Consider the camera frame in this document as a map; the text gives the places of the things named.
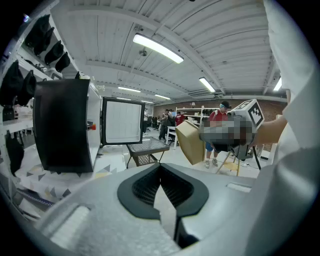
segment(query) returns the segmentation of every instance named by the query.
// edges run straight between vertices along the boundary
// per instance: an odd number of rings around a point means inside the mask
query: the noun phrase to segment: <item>white wall shelf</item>
[[[201,118],[201,115],[184,114],[185,117]]]
[[[198,110],[202,110],[202,108],[176,108],[176,110],[198,111]]]
[[[19,61],[19,67],[26,70],[30,71],[33,70],[33,74],[40,78],[41,80],[46,79],[47,81],[52,80],[49,76],[38,70],[36,67],[32,66],[28,62],[26,62],[19,54],[16,55],[16,59]]]
[[[185,117],[193,117],[193,118],[200,118],[200,122],[198,123],[194,123],[194,125],[200,125],[201,122],[202,122],[202,119],[203,118],[209,118],[210,116],[209,115],[204,115],[203,114],[203,110],[218,110],[219,108],[216,108],[216,107],[205,107],[205,106],[202,106],[201,108],[175,108],[175,112],[177,111],[201,111],[200,115],[190,115],[190,114],[184,114]]]
[[[50,66],[48,66],[44,60],[42,60],[40,57],[36,56],[32,49],[27,47],[24,43],[21,45],[21,48],[19,49],[17,55],[21,55],[25,58],[24,55],[28,56],[28,60],[31,61],[33,64],[41,64],[44,66],[47,70],[50,69]]]
[[[3,129],[15,133],[21,130],[30,129],[34,126],[32,118],[19,118],[16,120],[4,121]]]
[[[23,30],[23,32],[19,35],[18,38],[13,38],[7,48],[6,48],[6,55],[8,55],[8,58],[2,58],[1,62],[1,68],[0,68],[0,86],[2,85],[3,78],[5,77],[9,67],[12,65],[14,61],[17,59],[17,53],[19,49],[21,48],[21,45],[23,44],[26,36],[31,31],[32,27],[36,23],[37,19],[50,13],[50,10],[59,3],[59,0],[47,0],[43,1],[43,3],[39,4],[35,10],[33,10],[32,14],[30,15],[29,24],[26,24],[27,27]],[[6,140],[5,135],[7,134],[7,130],[17,130],[22,128],[30,128],[30,124],[32,124],[32,121],[29,121],[28,125],[24,122],[17,123],[6,123],[3,122],[3,107],[0,106],[0,150],[1,150],[1,156],[3,158],[3,161],[5,165],[7,166],[7,169],[10,169],[10,159],[7,152],[6,147]],[[9,196],[12,200],[12,175],[9,172]]]
[[[52,18],[52,15],[50,15],[49,17],[49,24],[52,28],[54,28],[53,30],[53,34],[54,36],[56,37],[57,41],[61,41],[61,44],[63,45],[63,52],[67,52],[68,55],[69,55],[69,58],[70,58],[70,63],[73,65],[74,69],[76,71],[79,71],[80,74],[83,75],[83,72],[81,72],[81,70],[79,70],[78,66],[76,65],[76,62],[75,60],[72,58],[72,56],[70,55],[70,51],[68,51],[67,47],[66,47],[66,44],[64,43],[64,40],[61,38],[60,34],[59,34],[59,31],[57,29],[57,26],[54,22],[54,19]]]

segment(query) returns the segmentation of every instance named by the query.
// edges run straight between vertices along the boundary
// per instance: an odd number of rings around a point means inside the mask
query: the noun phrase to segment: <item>concrete floor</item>
[[[155,139],[158,139],[159,132],[156,130],[153,130],[150,128],[151,131],[147,131],[147,135],[143,135],[144,137],[154,137]],[[124,154],[125,163],[128,163],[128,160],[130,158],[129,151],[127,149],[126,145],[122,146],[122,153]],[[162,153],[155,153],[154,156],[159,159],[161,157]],[[205,167],[204,162],[197,163],[195,165],[191,165],[187,158],[185,157],[184,153],[182,152],[181,148],[179,146],[176,146],[176,149],[174,150],[174,143],[171,144],[170,150],[164,152],[163,157],[161,159],[161,163],[171,163],[176,164],[192,169],[196,169],[203,172],[210,172],[210,173],[216,173],[222,162],[225,160],[227,156],[227,152],[220,152],[217,161],[218,161],[218,167],[214,166],[212,162],[210,161],[210,168]],[[229,157],[228,162],[233,162],[234,157]],[[261,159],[260,161],[261,167],[264,167],[267,164],[267,161]],[[131,158],[128,168],[136,167],[135,161]],[[230,176],[236,176],[236,171],[230,171],[229,169],[225,168],[224,166],[220,169],[219,174],[223,175],[230,175]],[[239,170],[239,176],[241,177],[249,177],[249,178],[257,178],[259,175],[259,168],[256,163],[255,158],[252,159],[246,159],[245,162],[240,162],[240,170]]]
[[[153,130],[150,128],[151,131],[147,131],[147,134],[144,134],[144,137],[154,137],[155,139],[158,139],[159,132],[156,130]],[[114,148],[115,151],[122,152],[124,154],[125,163],[128,163],[130,154],[127,149],[126,145],[118,146]],[[154,156],[159,159],[161,157],[162,153],[156,153]],[[221,152],[218,157],[218,167],[214,166],[212,162],[210,162],[210,168],[205,167],[205,163],[201,162],[195,165],[191,165],[185,155],[183,154],[181,148],[179,146],[176,147],[174,150],[174,143],[171,144],[170,150],[164,152],[163,157],[161,159],[161,163],[172,163],[180,166],[184,166],[187,168],[196,169],[202,172],[210,172],[210,173],[216,173],[219,166],[222,164],[224,159],[227,156],[227,152]],[[227,161],[233,162],[234,158],[229,157]],[[266,165],[266,161],[261,159],[260,165],[261,167],[264,167]],[[128,168],[134,168],[136,167],[136,163],[133,159],[130,160],[128,164]],[[225,167],[222,167],[219,171],[219,174],[221,175],[229,175],[229,176],[236,176],[236,171],[230,171],[229,169],[226,169]],[[245,162],[240,162],[240,170],[239,170],[239,176],[242,177],[249,177],[249,178],[257,178],[259,175],[259,169],[258,165],[255,161],[255,159],[246,159]],[[154,208],[160,211],[161,216],[161,224],[163,226],[163,229],[173,238],[174,231],[175,231],[175,223],[176,223],[176,209],[171,204],[169,199],[167,198],[164,190],[160,186],[159,190],[157,191],[157,194],[155,196],[154,201]]]

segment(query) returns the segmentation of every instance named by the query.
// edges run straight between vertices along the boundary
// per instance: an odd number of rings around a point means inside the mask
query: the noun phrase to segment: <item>ceiling beam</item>
[[[189,91],[186,89],[183,89],[181,87],[179,87],[178,85],[169,82],[167,80],[164,80],[158,76],[155,76],[153,74],[149,74],[137,69],[132,69],[131,67],[127,67],[127,66],[122,66],[122,65],[118,65],[118,64],[112,64],[112,63],[108,63],[108,62],[102,62],[102,61],[93,61],[93,60],[87,60],[85,63],[87,66],[93,66],[93,67],[103,67],[103,68],[108,68],[108,69],[112,69],[112,70],[117,70],[117,71],[122,71],[122,72],[126,72],[126,73],[131,73],[137,76],[141,76],[144,78],[148,78],[150,80],[156,81],[158,83],[162,83],[164,85],[167,85],[171,88],[174,88],[182,93],[187,94]]]
[[[271,62],[270,62],[270,66],[269,66],[269,72],[268,72],[268,75],[267,75],[267,77],[265,79],[265,82],[264,82],[264,87],[265,88],[263,90],[262,95],[266,94],[268,88],[270,87],[272,79],[275,76],[275,72],[276,72],[277,69],[278,69],[278,65],[276,63],[276,59],[274,57],[272,57]]]
[[[140,24],[152,31],[157,31],[158,34],[167,38],[171,43],[175,44],[182,50],[194,63],[196,63],[208,76],[208,78],[213,81],[215,89],[221,90],[224,94],[225,90],[222,87],[218,77],[214,71],[210,68],[209,64],[201,57],[201,55],[191,47],[183,38],[177,35],[175,32],[171,31],[169,28],[162,26],[161,23],[143,16],[141,14],[135,13],[133,11],[109,7],[109,6],[95,6],[95,5],[79,5],[73,6],[69,12],[69,15],[101,15],[113,17],[115,19],[122,19],[127,22]]]
[[[276,97],[276,96],[268,96],[268,95],[250,95],[250,94],[242,94],[242,95],[222,95],[221,97],[208,97],[203,99],[193,99],[195,102],[207,102],[212,100],[223,100],[223,99],[229,99],[229,100],[265,100],[265,101],[275,101],[275,102],[287,102],[287,98],[285,97]],[[191,100],[168,100],[166,102],[156,103],[154,106],[163,106],[168,104],[174,104],[174,103],[187,103],[191,102]]]
[[[118,89],[118,87],[125,87],[123,84],[116,84],[116,83],[109,83],[109,82],[102,82],[102,81],[99,81],[99,82],[95,82],[95,84],[97,86],[105,86],[105,87],[109,87],[109,88],[114,88],[114,89]],[[141,93],[143,94],[146,94],[146,95],[149,95],[149,96],[152,96],[152,98],[149,98],[149,99],[152,99],[153,101],[155,101],[157,98],[157,96],[155,96],[156,93],[152,93],[150,91],[147,91],[147,90],[144,90],[144,89],[139,89],[139,91],[141,91]]]
[[[161,103],[161,101],[156,101],[156,100],[149,99],[149,98],[143,97],[143,96],[132,95],[132,94],[126,93],[126,92],[113,91],[111,95],[113,97],[126,98],[126,99],[130,99],[133,101],[138,101],[138,102],[147,101],[147,102],[152,102],[154,104]]]

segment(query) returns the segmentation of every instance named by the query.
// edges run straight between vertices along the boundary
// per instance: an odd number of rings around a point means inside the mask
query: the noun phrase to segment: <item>white panel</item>
[[[145,104],[145,108],[147,109],[146,111],[147,115],[152,117],[154,115],[154,106]]]
[[[122,8],[125,5],[126,0],[112,0],[110,6]]]
[[[253,46],[269,46],[269,38],[267,36],[261,36],[258,38],[250,38],[250,39],[243,39],[237,41],[229,41],[226,43],[216,43],[215,45],[210,44],[208,47],[197,51],[202,55],[212,55],[222,51],[229,51],[233,49],[241,49],[241,47],[253,47]]]
[[[100,147],[100,105],[101,98],[95,92],[93,85],[90,84],[86,119],[87,121],[91,121],[96,125],[96,130],[87,130],[92,165],[95,163],[95,159]]]
[[[132,22],[127,22],[123,19],[119,19],[117,22],[115,34],[113,35],[113,48],[108,49],[112,51],[112,63],[114,64],[120,64],[121,55],[131,26]]]
[[[266,72],[263,70],[259,71],[248,71],[248,72],[232,72],[230,73],[218,73],[220,79],[225,78],[236,78],[236,77],[251,77],[251,76],[267,76]]]
[[[234,1],[217,2],[188,19],[188,24],[187,22],[181,24],[179,30],[182,27],[184,28],[178,33],[183,38],[192,38],[195,31],[202,32],[208,30],[212,25],[217,26],[242,19],[253,18],[254,15],[266,16],[263,4],[262,8],[257,8],[257,2],[255,0],[242,0],[237,3],[239,4],[234,4]]]
[[[246,72],[259,72],[262,71],[264,72],[264,74],[267,75],[267,70],[268,70],[268,66],[267,65],[263,65],[263,66],[244,66],[244,67],[237,67],[234,69],[222,69],[222,70],[216,70],[216,73],[218,75],[222,75],[222,74],[228,74],[228,73],[246,73]]]
[[[207,34],[210,37],[207,39],[208,36],[196,36],[190,39],[189,43],[195,47],[197,51],[206,51],[211,47],[223,46],[224,44],[228,44],[230,42],[242,41],[242,40],[250,40],[250,39],[259,39],[259,38],[269,38],[268,29],[259,29],[258,27],[252,27],[252,24],[243,24],[244,26],[240,26],[240,24],[234,24],[234,26],[230,26],[229,29],[220,31],[220,29],[216,30],[214,37],[212,34]]]
[[[165,26],[173,28],[175,24],[179,24],[182,19],[186,19],[191,16],[191,12],[197,7],[201,6],[202,2],[208,2],[207,0],[197,0],[195,2],[185,1],[179,9],[175,11],[165,22]]]
[[[266,46],[258,46],[258,47],[248,47],[248,48],[242,48],[242,49],[234,49],[234,50],[229,50],[229,51],[225,51],[225,52],[219,52],[217,54],[214,54],[212,56],[209,57],[204,57],[204,59],[210,63],[210,62],[214,62],[217,60],[227,60],[228,58],[233,58],[234,56],[237,55],[251,55],[251,54],[255,54],[255,53],[267,53],[268,51],[270,51],[271,54],[271,50],[270,50],[270,46],[266,45]]]
[[[101,6],[110,6],[112,0],[100,0]]]
[[[150,14],[149,18],[161,22],[161,20],[169,13],[176,5],[183,0],[162,0],[159,5]]]
[[[86,224],[90,210],[85,206],[79,206],[68,219],[53,233],[50,240],[64,249],[71,249],[76,243],[77,232],[80,232]]]
[[[114,69],[93,66],[91,67],[92,75],[96,81],[103,81],[106,83],[117,83],[118,71]]]
[[[234,69],[234,68],[239,68],[239,67],[248,67],[248,66],[266,66],[268,67],[270,64],[270,58],[265,58],[265,59],[256,59],[256,60],[244,60],[240,62],[231,62],[231,63],[220,63],[216,64],[214,66],[211,66],[213,70],[224,70],[224,69]]]
[[[255,60],[271,60],[271,56],[272,56],[272,52],[267,51],[267,52],[256,52],[253,54],[237,54],[235,56],[231,56],[228,58],[224,58],[224,59],[220,59],[220,60],[215,60],[215,61],[211,61],[210,67],[214,67],[214,66],[220,66],[223,65],[224,61],[227,61],[227,63],[229,64],[233,64],[233,63],[242,63],[242,62],[246,62],[246,61],[255,61]]]
[[[129,102],[107,102],[105,116],[107,143],[129,143],[140,140],[141,107]]]
[[[229,55],[228,56],[220,56],[217,59],[213,59],[213,60],[208,61],[208,64],[211,66],[213,64],[221,63],[224,61],[234,61],[234,60],[238,60],[238,59],[241,59],[244,57],[253,57],[253,56],[259,56],[262,58],[265,58],[265,57],[270,58],[272,56],[272,51],[270,49],[267,51],[255,51],[255,52],[249,52],[249,53],[238,52],[238,53],[230,55],[230,56]]]

